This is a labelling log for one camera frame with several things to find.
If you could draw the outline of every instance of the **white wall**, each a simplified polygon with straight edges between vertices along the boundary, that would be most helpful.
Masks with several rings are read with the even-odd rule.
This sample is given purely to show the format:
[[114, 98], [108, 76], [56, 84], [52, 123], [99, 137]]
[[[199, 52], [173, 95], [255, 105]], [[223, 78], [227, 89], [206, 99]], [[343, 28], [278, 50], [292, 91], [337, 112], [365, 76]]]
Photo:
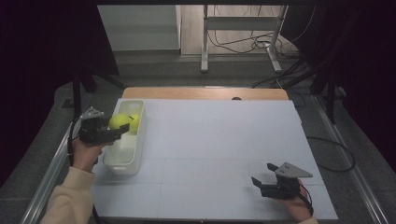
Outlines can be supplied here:
[[98, 6], [113, 51], [180, 49], [180, 6]]

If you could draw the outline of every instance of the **human hand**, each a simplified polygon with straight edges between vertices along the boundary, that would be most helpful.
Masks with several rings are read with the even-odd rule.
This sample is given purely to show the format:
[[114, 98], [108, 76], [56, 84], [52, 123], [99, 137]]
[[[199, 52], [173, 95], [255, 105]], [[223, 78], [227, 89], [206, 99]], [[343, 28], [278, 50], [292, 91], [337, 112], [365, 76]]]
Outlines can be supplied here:
[[[306, 190], [302, 187], [302, 182], [299, 179], [300, 183], [300, 193], [306, 198]], [[311, 218], [311, 213], [309, 209], [306, 207], [306, 204], [299, 197], [294, 197], [291, 199], [276, 199], [278, 202], [282, 203], [288, 209], [289, 214], [293, 217], [295, 222], [302, 222]]]
[[96, 159], [102, 154], [102, 148], [110, 144], [111, 143], [89, 145], [79, 140], [79, 138], [76, 138], [73, 141], [73, 167], [91, 172]]

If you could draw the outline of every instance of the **yellow ball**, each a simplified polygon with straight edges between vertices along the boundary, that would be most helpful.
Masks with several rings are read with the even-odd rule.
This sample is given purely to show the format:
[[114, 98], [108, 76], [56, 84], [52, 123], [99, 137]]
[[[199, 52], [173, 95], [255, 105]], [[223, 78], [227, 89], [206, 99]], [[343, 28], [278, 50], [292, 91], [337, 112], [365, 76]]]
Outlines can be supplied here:
[[108, 122], [108, 127], [111, 130], [114, 129], [119, 129], [120, 126], [125, 125], [125, 124], [130, 124], [131, 125], [131, 117], [128, 117], [128, 115], [125, 114], [117, 114], [111, 117], [110, 121]]
[[131, 124], [130, 124], [130, 131], [137, 132], [137, 129], [139, 128], [139, 123], [140, 123], [140, 115], [132, 114], [132, 116], [130, 118], [132, 119]]

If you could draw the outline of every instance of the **cream sweater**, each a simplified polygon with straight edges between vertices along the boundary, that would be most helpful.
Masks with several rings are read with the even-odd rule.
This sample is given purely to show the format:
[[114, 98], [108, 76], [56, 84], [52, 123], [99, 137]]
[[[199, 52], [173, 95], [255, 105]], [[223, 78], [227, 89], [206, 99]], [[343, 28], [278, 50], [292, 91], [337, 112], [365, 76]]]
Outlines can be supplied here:
[[[41, 224], [86, 224], [92, 213], [91, 185], [95, 175], [74, 167], [62, 185], [57, 186], [49, 197], [47, 212]], [[313, 217], [299, 224], [318, 224]]]

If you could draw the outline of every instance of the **gray floor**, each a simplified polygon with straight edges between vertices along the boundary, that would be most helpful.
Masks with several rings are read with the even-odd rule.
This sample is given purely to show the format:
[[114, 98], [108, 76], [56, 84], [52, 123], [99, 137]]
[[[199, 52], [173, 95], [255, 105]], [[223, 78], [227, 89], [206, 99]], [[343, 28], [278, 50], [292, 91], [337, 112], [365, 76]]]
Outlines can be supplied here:
[[[200, 72], [199, 57], [180, 57], [176, 55], [136, 56], [116, 54], [120, 77], [115, 79], [127, 86], [225, 86], [249, 87], [252, 83], [274, 77], [266, 55], [228, 57], [210, 56], [209, 72]], [[293, 60], [282, 60], [287, 68]], [[115, 103], [122, 95], [122, 90], [103, 79], [95, 78], [99, 89], [96, 93], [83, 94], [84, 106], [93, 105], [107, 114], [113, 112]], [[306, 80], [288, 91], [295, 103], [303, 122], [306, 135], [330, 138], [323, 120], [317, 111], [308, 87], [311, 80]], [[72, 97], [71, 85], [59, 88], [55, 93], [55, 104], [48, 119], [29, 147], [7, 183], [0, 189], [0, 219], [2, 223], [19, 223], [26, 207], [35, 194], [38, 184], [45, 173], [54, 152], [58, 148], [73, 115], [73, 109], [63, 108], [64, 102]], [[371, 186], [375, 196], [389, 219], [396, 223], [396, 174], [389, 168], [375, 146], [349, 117], [337, 101], [335, 107], [337, 128], [346, 144], [354, 152], [357, 164]], [[317, 162], [344, 167], [337, 148], [331, 144], [309, 140]], [[62, 183], [67, 171], [67, 162], [56, 182]], [[332, 198], [332, 203], [339, 220], [321, 223], [374, 223], [361, 195], [355, 187], [350, 174], [335, 174], [321, 170], [325, 184]], [[107, 219], [109, 223], [125, 223], [125, 220]]]

